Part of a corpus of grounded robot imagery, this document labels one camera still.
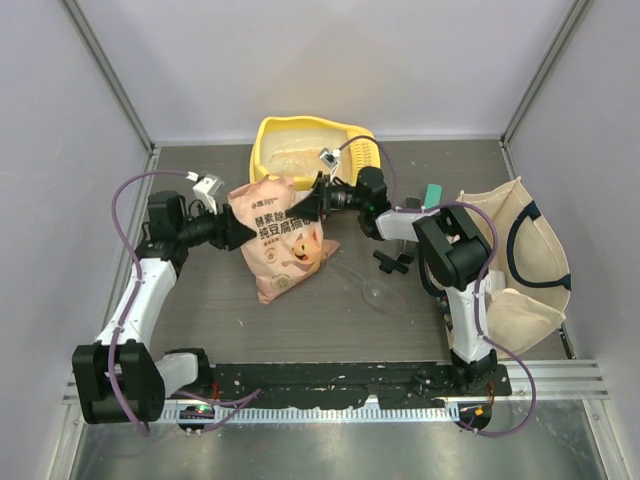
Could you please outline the pink cat litter bag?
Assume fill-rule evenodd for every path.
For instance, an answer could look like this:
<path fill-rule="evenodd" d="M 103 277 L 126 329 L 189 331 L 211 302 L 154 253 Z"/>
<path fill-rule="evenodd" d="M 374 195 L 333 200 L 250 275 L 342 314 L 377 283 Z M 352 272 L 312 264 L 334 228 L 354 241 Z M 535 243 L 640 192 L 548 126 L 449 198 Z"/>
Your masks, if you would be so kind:
<path fill-rule="evenodd" d="M 262 304 L 314 275 L 340 247 L 339 242 L 324 237 L 320 222 L 286 213 L 305 196 L 295 189 L 291 178 L 279 175 L 268 175 L 228 194 L 236 219 L 256 233 L 241 252 L 256 278 Z"/>

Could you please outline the black bag clip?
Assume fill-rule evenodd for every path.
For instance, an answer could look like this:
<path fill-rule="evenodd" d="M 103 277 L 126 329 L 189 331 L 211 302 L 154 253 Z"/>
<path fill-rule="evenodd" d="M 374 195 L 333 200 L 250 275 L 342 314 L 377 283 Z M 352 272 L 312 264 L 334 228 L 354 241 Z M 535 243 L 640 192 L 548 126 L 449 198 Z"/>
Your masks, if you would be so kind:
<path fill-rule="evenodd" d="M 375 250 L 373 257 L 379 262 L 378 268 L 382 272 L 392 274 L 394 271 L 397 271 L 403 275 L 408 273 L 409 265 L 414 259 L 413 256 L 405 253 L 399 254 L 397 258 L 392 258 L 380 250 Z"/>

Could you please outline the clear plastic scoop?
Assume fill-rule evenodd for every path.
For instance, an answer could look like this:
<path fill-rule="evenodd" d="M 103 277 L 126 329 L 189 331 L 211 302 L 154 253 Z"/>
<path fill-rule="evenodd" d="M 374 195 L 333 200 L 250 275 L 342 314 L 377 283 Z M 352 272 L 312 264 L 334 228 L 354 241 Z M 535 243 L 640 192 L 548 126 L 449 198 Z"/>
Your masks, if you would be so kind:
<path fill-rule="evenodd" d="M 345 279 L 358 286 L 364 301 L 372 308 L 386 315 L 402 315 L 405 312 L 406 304 L 403 298 L 387 284 L 363 276 L 342 262 L 331 261 L 329 265 Z"/>

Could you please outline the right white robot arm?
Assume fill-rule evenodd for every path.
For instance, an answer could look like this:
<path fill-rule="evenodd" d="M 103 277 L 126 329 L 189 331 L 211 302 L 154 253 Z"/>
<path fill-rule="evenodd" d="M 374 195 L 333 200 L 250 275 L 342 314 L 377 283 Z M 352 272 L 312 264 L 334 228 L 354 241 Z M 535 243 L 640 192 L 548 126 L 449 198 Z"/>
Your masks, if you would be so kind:
<path fill-rule="evenodd" d="M 310 192 L 286 210 L 288 217 L 306 221 L 319 221 L 332 210 L 356 211 L 366 237 L 417 245 L 422 277 L 434 278 L 446 295 L 453 332 L 451 383 L 465 395 L 477 393 L 497 369 L 496 348 L 487 337 L 492 247 L 469 215 L 471 209 L 461 202 L 431 209 L 394 207 L 382 170 L 365 167 L 353 186 L 319 174 Z"/>

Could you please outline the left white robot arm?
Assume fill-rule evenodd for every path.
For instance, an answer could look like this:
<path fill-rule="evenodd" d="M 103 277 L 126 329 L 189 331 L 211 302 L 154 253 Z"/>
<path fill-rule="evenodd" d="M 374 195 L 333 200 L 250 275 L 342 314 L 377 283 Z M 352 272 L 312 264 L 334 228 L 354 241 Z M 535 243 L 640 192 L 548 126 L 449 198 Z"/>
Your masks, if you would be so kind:
<path fill-rule="evenodd" d="M 72 355 L 79 404 L 89 424 L 146 426 L 159 419 L 165 400 L 179 390 L 193 399 L 211 391 L 213 374 L 203 349 L 174 349 L 154 360 L 150 340 L 191 248 L 209 243 L 232 251 L 256 237 L 229 205 L 189 217 L 175 191 L 150 195 L 147 214 L 146 234 L 111 320 L 93 343 Z"/>

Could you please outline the yellow litter box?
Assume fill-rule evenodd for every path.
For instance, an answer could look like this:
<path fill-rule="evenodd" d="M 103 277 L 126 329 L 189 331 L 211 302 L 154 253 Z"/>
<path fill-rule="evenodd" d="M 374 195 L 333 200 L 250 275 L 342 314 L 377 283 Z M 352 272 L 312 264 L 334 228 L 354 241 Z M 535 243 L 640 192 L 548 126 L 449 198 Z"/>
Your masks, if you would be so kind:
<path fill-rule="evenodd" d="M 269 175 L 293 180 L 298 190 L 311 188 L 318 173 L 329 169 L 318 158 L 323 148 L 340 148 L 341 165 L 337 177 L 353 185 L 358 172 L 352 166 L 350 139 L 373 134 L 366 128 L 314 116 L 265 118 L 257 131 L 249 161 L 249 181 Z"/>

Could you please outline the yellow slotted litter scoop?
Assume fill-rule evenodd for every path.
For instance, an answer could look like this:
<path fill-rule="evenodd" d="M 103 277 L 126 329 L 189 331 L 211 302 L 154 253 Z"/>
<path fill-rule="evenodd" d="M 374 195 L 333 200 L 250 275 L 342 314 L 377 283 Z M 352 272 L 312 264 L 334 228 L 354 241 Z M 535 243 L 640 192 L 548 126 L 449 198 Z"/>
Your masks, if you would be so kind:
<path fill-rule="evenodd" d="M 348 148 L 355 172 L 364 167 L 379 167 L 380 155 L 375 139 L 371 135 L 361 134 L 350 139 Z"/>

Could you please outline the teal flat stick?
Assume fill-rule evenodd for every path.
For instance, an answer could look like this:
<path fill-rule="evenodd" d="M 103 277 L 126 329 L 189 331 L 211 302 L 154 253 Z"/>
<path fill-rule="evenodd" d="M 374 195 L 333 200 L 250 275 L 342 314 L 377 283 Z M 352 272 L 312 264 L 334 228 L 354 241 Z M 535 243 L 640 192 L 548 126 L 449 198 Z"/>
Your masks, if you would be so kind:
<path fill-rule="evenodd" d="M 426 209 L 434 208 L 441 202 L 443 188 L 439 184 L 430 183 L 426 187 L 423 207 Z"/>

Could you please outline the beige canvas tote bag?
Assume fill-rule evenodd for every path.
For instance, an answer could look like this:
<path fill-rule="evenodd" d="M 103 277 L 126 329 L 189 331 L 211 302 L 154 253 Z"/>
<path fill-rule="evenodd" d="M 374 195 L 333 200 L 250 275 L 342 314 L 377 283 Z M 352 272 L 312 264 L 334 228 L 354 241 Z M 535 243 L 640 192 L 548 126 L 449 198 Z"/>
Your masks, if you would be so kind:
<path fill-rule="evenodd" d="M 519 178 L 457 199 L 479 207 L 497 229 L 490 274 L 500 279 L 488 294 L 488 334 L 523 354 L 566 319 L 571 273 L 564 248 Z"/>

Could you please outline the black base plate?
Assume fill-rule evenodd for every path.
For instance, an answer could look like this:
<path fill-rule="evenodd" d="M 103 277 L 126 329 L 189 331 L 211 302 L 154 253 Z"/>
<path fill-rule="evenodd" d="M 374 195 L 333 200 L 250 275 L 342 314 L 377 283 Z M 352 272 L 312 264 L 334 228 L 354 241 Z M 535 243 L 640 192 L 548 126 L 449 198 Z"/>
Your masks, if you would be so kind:
<path fill-rule="evenodd" d="M 455 383 L 443 362 L 217 364 L 205 388 L 217 399 L 257 392 L 251 408 L 344 410 L 375 396 L 383 409 L 440 407 L 447 398 L 508 397 L 512 388 L 504 365 L 470 387 Z"/>

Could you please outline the aluminium rail frame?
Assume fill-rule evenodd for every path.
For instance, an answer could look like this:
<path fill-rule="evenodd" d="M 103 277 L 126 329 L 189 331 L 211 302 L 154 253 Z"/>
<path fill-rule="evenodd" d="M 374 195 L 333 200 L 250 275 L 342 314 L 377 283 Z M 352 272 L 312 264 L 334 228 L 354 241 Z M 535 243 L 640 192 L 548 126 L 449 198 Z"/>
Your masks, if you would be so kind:
<path fill-rule="evenodd" d="M 609 397 L 603 375 L 593 360 L 528 360 L 524 366 L 515 361 L 504 361 L 512 394 L 496 397 L 529 400 L 533 391 L 540 401 L 606 399 Z M 470 401 L 479 397 L 454 397 L 446 400 Z"/>

